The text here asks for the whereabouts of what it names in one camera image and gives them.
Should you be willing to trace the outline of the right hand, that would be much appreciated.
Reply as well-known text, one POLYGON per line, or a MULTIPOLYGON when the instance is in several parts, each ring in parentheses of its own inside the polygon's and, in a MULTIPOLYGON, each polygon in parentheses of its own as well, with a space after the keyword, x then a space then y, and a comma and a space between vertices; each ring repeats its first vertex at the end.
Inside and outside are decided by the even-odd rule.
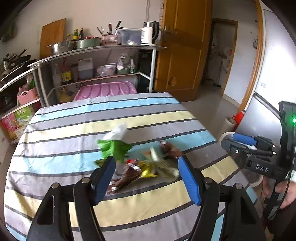
MULTIPOLYGON (((264 176, 262 181, 263 181, 263 186, 262 186, 261 198, 264 199, 267 196, 269 196, 271 192, 271 188, 269 186, 267 177, 264 176)), ((278 185, 276 185, 275 191, 277 193, 285 193, 286 188, 287 188, 287 181, 282 181, 278 185)), ((294 182, 290 182, 285 198, 280 206, 280 209, 284 209, 290 204, 292 204, 295 198, 296 198, 296 184, 294 182)))

